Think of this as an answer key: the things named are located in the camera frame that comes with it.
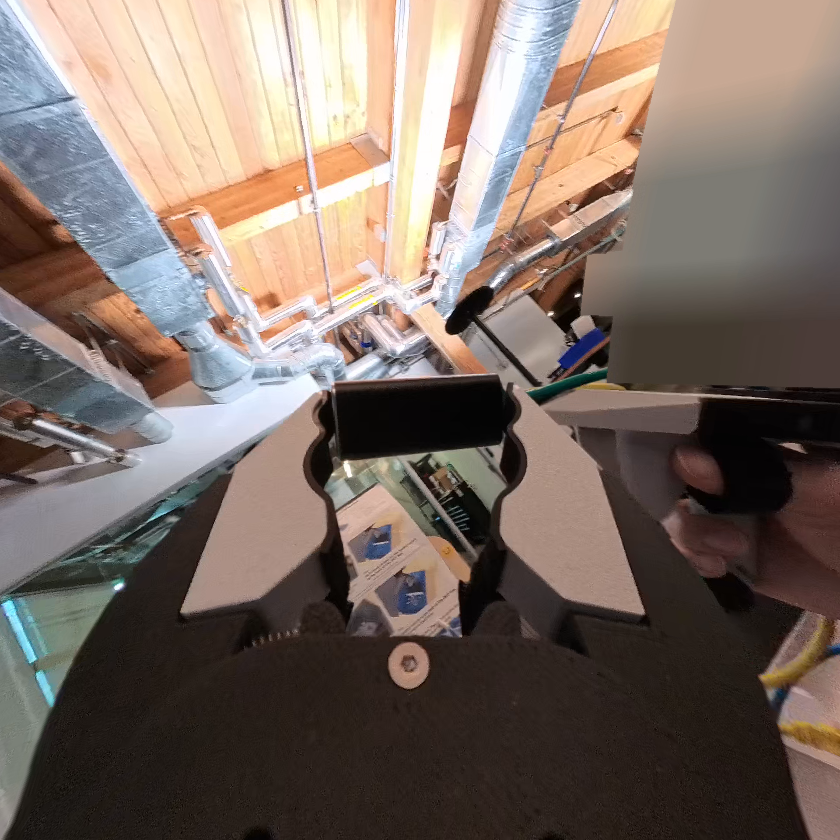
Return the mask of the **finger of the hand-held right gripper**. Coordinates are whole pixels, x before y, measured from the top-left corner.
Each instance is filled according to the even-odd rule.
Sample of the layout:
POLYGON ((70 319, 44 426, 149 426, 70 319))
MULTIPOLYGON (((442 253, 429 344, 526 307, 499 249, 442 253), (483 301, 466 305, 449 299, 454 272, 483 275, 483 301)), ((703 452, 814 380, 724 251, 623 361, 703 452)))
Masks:
POLYGON ((579 388, 541 405, 560 425, 651 434, 689 435, 698 426, 697 395, 579 388))

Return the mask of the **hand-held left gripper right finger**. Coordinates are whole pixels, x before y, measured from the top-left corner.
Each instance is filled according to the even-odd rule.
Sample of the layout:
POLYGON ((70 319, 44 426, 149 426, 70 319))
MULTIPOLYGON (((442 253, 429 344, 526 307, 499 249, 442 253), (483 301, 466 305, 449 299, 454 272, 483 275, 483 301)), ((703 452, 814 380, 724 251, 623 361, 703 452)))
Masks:
POLYGON ((646 612, 602 474, 561 426, 517 385, 507 386, 501 471, 507 485, 487 543, 461 585, 461 626, 505 602, 540 636, 576 616, 629 625, 646 612))

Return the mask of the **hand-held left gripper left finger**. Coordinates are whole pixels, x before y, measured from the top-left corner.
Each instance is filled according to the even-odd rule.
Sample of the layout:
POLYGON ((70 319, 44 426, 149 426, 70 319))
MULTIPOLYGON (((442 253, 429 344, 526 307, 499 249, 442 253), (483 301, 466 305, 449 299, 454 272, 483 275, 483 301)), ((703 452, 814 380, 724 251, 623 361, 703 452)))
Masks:
POLYGON ((312 603, 347 621, 350 573, 335 506, 332 394, 312 395, 234 468, 181 608, 300 621, 312 603))

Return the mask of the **black ethernet switch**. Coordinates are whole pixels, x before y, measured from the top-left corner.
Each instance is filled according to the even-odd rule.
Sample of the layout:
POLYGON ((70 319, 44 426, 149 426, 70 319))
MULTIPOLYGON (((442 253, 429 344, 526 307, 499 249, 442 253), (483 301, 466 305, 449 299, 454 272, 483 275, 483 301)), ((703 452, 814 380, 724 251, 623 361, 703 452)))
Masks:
POLYGON ((516 413, 495 374, 343 381, 331 402, 345 460, 498 445, 516 413))

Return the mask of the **person's right hand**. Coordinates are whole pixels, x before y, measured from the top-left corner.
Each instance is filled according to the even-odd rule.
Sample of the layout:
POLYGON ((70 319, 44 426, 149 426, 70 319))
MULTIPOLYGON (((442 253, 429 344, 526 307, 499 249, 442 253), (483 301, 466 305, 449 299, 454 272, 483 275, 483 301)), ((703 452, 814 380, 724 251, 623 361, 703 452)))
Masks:
POLYGON ((661 521, 695 570, 720 578, 755 549, 752 588, 776 601, 839 618, 839 464, 836 450, 787 448, 792 494, 785 507, 759 521, 754 540, 738 524, 695 513, 677 502, 661 521))

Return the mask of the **blue flat object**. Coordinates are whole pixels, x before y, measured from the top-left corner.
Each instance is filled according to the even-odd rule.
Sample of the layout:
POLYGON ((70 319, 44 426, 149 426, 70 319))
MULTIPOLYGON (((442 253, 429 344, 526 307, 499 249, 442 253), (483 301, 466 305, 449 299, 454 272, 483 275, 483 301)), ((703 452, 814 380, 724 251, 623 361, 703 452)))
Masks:
POLYGON ((603 349, 610 337, 598 328, 583 334, 558 360, 560 368, 570 371, 603 349))

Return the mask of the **printed instruction sheet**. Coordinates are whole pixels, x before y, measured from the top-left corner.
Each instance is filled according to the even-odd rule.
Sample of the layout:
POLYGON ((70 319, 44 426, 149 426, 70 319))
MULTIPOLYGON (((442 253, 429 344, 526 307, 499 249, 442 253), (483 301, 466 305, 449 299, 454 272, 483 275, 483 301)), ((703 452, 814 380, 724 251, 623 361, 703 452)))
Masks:
POLYGON ((428 535, 382 485, 338 511, 350 573, 355 637, 461 637, 459 585, 469 566, 446 539, 428 535))

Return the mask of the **white metal cabinet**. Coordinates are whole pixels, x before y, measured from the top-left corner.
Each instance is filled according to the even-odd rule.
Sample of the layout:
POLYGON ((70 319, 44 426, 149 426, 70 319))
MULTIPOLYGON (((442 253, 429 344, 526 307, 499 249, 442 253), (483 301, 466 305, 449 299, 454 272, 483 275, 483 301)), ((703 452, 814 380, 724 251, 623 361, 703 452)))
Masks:
POLYGON ((498 375, 503 385, 523 389, 546 385, 556 379, 560 358, 575 341, 568 338, 572 321, 581 315, 581 291, 573 290, 553 310, 542 310, 531 296, 520 297, 505 307, 482 314, 481 320, 508 351, 517 367, 474 323, 460 338, 488 373, 498 375))

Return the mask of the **black round disc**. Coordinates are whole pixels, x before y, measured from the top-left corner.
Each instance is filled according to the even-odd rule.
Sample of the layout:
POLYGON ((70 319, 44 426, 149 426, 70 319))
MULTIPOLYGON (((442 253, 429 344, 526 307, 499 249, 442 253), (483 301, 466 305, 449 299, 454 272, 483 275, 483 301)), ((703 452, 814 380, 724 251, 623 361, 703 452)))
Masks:
POLYGON ((495 292, 487 285, 478 287, 458 301, 445 323, 447 335, 459 335, 491 304, 495 292))

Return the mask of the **silver pipe with brass valve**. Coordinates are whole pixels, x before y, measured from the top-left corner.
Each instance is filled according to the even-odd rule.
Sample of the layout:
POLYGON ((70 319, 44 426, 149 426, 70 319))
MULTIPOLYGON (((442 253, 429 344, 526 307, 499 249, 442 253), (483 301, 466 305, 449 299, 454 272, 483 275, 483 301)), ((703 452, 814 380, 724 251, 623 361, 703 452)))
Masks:
POLYGON ((34 413, 2 414, 1 435, 1 480, 16 486, 38 484, 29 473, 44 455, 61 453, 64 460, 77 466, 109 464, 132 468, 141 463, 141 457, 127 449, 34 413))

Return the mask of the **silver insulated pipes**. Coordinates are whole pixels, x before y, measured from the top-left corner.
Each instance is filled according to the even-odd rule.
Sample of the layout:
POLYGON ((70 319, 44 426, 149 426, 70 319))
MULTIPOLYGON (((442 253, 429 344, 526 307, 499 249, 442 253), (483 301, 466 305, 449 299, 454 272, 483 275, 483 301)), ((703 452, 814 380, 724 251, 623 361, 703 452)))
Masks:
POLYGON ((363 281, 341 292, 334 302, 318 304, 313 296, 299 297, 287 305, 261 312, 250 293, 241 286, 211 215, 201 206, 164 219, 175 232, 175 223, 188 221, 198 236, 198 243, 186 253, 198 264, 206 289, 212 289, 231 318, 234 329, 251 357, 258 361, 277 360, 283 353, 290 358, 295 351, 320 348, 322 337, 337 331, 347 322, 386 303, 406 316, 436 303, 448 278, 432 270, 419 278, 402 283, 378 271, 367 259, 355 269, 363 281))

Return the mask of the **thin metal conduit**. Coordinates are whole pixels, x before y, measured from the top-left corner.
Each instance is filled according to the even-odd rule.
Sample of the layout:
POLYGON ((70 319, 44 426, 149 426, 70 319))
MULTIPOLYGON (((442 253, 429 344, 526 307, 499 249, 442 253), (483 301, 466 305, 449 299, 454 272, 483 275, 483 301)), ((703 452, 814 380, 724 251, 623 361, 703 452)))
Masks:
POLYGON ((303 145, 303 159, 306 166, 308 187, 311 195, 312 213, 315 216, 316 228, 318 233, 318 244, 320 248, 322 261, 324 286, 327 292, 329 311, 333 312, 335 309, 335 298, 333 294, 332 276, 329 264, 326 229, 324 226, 322 209, 319 201, 319 183, 316 172, 316 164, 314 160, 314 151, 312 147, 312 137, 308 113, 308 97, 302 73, 303 67, 301 63, 301 54, 299 51, 298 44, 298 32, 296 28, 295 10, 291 1, 281 1, 280 6, 283 15, 283 28, 289 53, 293 85, 295 88, 298 122, 301 132, 301 141, 303 145))

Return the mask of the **small silver duct branch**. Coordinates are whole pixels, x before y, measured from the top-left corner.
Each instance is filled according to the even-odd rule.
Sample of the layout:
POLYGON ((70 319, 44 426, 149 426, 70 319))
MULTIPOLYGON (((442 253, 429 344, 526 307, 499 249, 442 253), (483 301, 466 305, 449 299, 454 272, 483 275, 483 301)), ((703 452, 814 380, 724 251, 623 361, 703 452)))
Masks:
POLYGON ((633 195, 634 189, 628 187, 601 197, 549 227, 541 239, 532 245, 516 250, 512 256, 503 260, 480 290, 496 295, 513 277, 539 260, 555 257, 577 246, 584 239, 623 215, 629 208, 633 195))

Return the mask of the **rectangular silver insulated duct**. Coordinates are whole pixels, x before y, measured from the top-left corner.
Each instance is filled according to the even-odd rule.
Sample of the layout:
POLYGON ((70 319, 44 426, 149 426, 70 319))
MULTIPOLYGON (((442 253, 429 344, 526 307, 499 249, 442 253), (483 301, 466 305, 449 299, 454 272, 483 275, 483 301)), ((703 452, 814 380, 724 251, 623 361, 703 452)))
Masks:
POLYGON ((173 434, 146 391, 99 350, 1 290, 2 393, 101 433, 131 429, 153 444, 173 434))

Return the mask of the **tall silver insulated duct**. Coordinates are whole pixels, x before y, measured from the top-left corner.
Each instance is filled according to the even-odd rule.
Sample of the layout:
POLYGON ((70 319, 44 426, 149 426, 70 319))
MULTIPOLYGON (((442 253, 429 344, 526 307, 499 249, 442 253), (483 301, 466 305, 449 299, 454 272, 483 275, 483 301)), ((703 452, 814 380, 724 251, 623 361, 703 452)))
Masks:
POLYGON ((436 281, 447 319, 494 236, 579 1, 504 1, 498 8, 458 170, 436 281))

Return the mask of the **silver duct with cone end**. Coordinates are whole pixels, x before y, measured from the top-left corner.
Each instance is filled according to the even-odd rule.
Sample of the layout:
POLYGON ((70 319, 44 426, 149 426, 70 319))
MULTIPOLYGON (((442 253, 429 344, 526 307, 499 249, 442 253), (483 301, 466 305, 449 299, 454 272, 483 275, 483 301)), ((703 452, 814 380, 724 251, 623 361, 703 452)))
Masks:
POLYGON ((2 162, 161 335, 185 349, 215 403, 254 390, 254 363, 211 326, 211 309, 17 2, 1 2, 2 162))

